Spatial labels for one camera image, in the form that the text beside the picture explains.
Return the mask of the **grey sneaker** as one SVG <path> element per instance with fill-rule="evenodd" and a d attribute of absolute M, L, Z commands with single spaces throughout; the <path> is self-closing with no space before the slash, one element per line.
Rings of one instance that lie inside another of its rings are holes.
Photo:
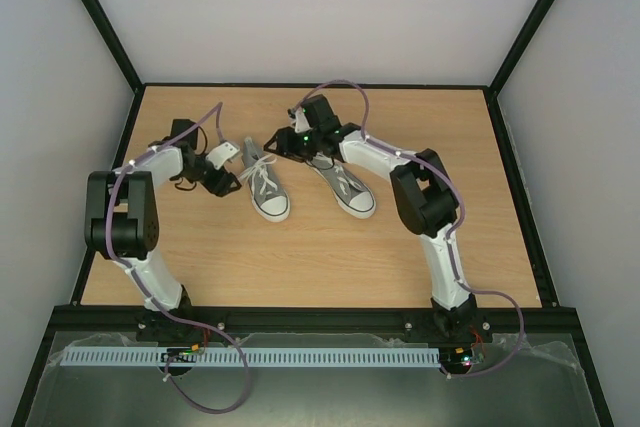
<path fill-rule="evenodd" d="M 264 152 L 251 137 L 246 137 L 242 145 L 242 162 L 244 170 L 239 179 L 246 183 L 256 212 L 270 222 L 286 220 L 291 203 L 274 171 L 276 156 Z"/>

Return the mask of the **grey sneaker sideways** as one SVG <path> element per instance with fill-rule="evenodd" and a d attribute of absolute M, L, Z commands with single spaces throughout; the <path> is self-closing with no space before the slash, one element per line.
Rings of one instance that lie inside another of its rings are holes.
<path fill-rule="evenodd" d="M 309 162 L 333 191 L 338 205 L 358 219 L 370 218 L 376 210 L 376 200 L 369 187 L 342 163 L 318 155 Z"/>

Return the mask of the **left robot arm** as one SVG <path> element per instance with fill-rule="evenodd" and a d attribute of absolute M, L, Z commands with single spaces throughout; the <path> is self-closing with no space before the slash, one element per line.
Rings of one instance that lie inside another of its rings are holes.
<path fill-rule="evenodd" d="M 139 157 L 110 171 L 94 171 L 87 181 L 84 238 L 87 246 L 118 265 L 143 297 L 144 307 L 190 329 L 211 332 L 192 320 L 186 288 L 170 273 L 158 248 L 160 224 L 156 190 L 169 181 L 202 185 L 217 197 L 241 188 L 225 164 L 240 148 L 225 139 L 211 151 L 196 151 L 199 122 L 176 119 L 173 135 L 149 145 Z"/>

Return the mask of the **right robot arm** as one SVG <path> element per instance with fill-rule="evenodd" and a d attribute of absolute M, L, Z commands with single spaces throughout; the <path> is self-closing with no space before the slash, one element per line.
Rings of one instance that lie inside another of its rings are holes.
<path fill-rule="evenodd" d="M 398 216 L 418 236 L 430 269 L 433 323 L 443 337 L 460 337 L 470 328 L 477 303 L 456 239 L 463 202 L 438 154 L 402 150 L 371 136 L 363 124 L 343 124 L 323 95 L 304 100 L 289 117 L 292 124 L 274 133 L 264 145 L 267 152 L 296 162 L 322 154 L 390 182 Z"/>

